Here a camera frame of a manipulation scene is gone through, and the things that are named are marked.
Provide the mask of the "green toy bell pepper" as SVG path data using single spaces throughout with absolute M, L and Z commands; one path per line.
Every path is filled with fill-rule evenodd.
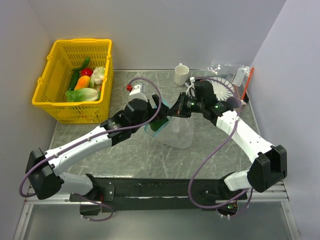
M 163 125 L 168 122 L 167 118 L 158 119 L 149 123 L 149 126 L 153 132 L 157 132 Z

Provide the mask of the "clear bag with blue zipper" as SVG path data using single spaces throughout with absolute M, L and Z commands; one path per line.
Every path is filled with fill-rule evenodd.
M 158 131 L 151 130 L 149 123 L 144 126 L 146 134 L 155 140 L 177 149 L 187 149 L 192 145 L 194 138 L 194 120 L 167 116 L 168 122 Z

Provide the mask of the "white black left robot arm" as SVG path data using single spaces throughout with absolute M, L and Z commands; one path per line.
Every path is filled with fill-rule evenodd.
M 100 193 L 94 185 L 93 177 L 67 174 L 66 170 L 78 161 L 105 148 L 110 148 L 131 137 L 140 127 L 165 119 L 169 107 L 157 94 L 152 95 L 155 107 L 149 100 L 132 99 L 123 110 L 119 110 L 86 135 L 63 146 L 30 152 L 25 170 L 25 180 L 29 180 L 39 200 L 52 197 L 62 189 L 82 195 L 86 200 L 95 200 Z

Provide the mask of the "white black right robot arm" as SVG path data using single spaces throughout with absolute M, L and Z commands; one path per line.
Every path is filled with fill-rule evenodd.
M 287 177 L 287 151 L 282 145 L 274 146 L 252 130 L 238 115 L 236 97 L 218 100 L 209 81 L 195 82 L 195 94 L 180 93 L 168 115 L 189 118 L 201 113 L 215 127 L 225 132 L 247 155 L 251 162 L 248 170 L 233 172 L 222 178 L 219 195 L 232 198 L 237 190 L 252 188 L 263 193 Z

